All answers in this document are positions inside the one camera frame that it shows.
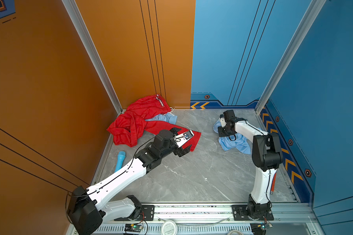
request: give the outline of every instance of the robotic arm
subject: robotic arm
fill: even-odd
[[[193,131],[189,130],[178,135],[180,130],[177,128],[161,130],[153,142],[136,153],[119,171],[86,190],[79,186],[72,192],[67,214],[80,235],[89,235],[99,228],[101,223],[110,220],[117,218],[135,220],[139,217],[141,203],[133,195],[110,205],[107,203],[131,182],[160,165],[163,157],[170,153],[182,157],[188,153],[191,145],[185,149],[182,145],[194,136]]]
[[[233,110],[227,110],[220,116],[221,127],[218,127],[219,137],[240,133],[253,143],[252,161],[256,166],[255,184],[249,195],[247,212],[251,219],[269,216],[271,202],[269,193],[273,177],[282,163],[280,139],[277,133],[268,133],[249,124],[244,118],[237,118]]]

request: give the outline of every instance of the black mounting plate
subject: black mounting plate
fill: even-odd
[[[154,219],[154,205],[142,205],[141,211],[144,212],[144,220],[146,221],[153,221]],[[142,215],[138,217],[137,220],[142,220]],[[117,218],[114,219],[115,221],[130,221],[128,218]]]
[[[263,220],[263,218],[259,218],[259,219],[252,219],[249,216],[249,213],[247,211],[247,205],[232,205],[231,206],[231,210],[233,212],[233,217],[235,221],[242,221],[242,220],[254,220],[254,221],[258,221],[258,220]],[[266,219],[267,220],[274,220],[272,211],[270,210],[271,213],[267,213],[266,215]]]

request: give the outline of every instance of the orange wall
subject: orange wall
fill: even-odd
[[[15,6],[15,14],[0,19],[0,128],[90,183],[115,109],[63,3],[21,0]],[[88,186],[2,131],[0,143]],[[1,145],[0,159],[75,188]],[[66,191],[0,161],[0,234],[64,234],[65,198]]]
[[[123,108],[155,93],[189,108],[194,0],[76,2]]]

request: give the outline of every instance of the blue cylindrical object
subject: blue cylindrical object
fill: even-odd
[[[122,168],[124,158],[126,158],[126,152],[120,151],[118,154],[118,162],[116,163],[115,172]]]

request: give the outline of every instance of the blue wall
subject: blue wall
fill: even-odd
[[[192,94],[223,105],[258,99],[310,1],[196,0]]]
[[[314,211],[323,229],[327,234],[349,234],[346,229],[353,226],[346,222],[353,220],[353,0],[325,3],[271,101],[316,176]]]

